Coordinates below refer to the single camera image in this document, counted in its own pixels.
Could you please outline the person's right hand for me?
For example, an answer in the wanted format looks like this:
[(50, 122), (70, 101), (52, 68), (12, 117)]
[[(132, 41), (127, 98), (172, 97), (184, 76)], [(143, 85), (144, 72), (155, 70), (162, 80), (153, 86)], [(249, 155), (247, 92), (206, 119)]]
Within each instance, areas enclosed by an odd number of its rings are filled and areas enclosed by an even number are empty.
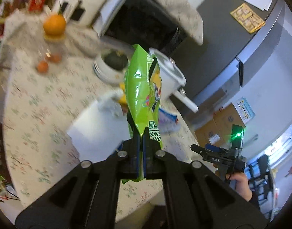
[(235, 180), (235, 191), (246, 201), (250, 201), (253, 193), (249, 188), (247, 176), (242, 172), (234, 172), (232, 174), (226, 174), (226, 178), (229, 180)]

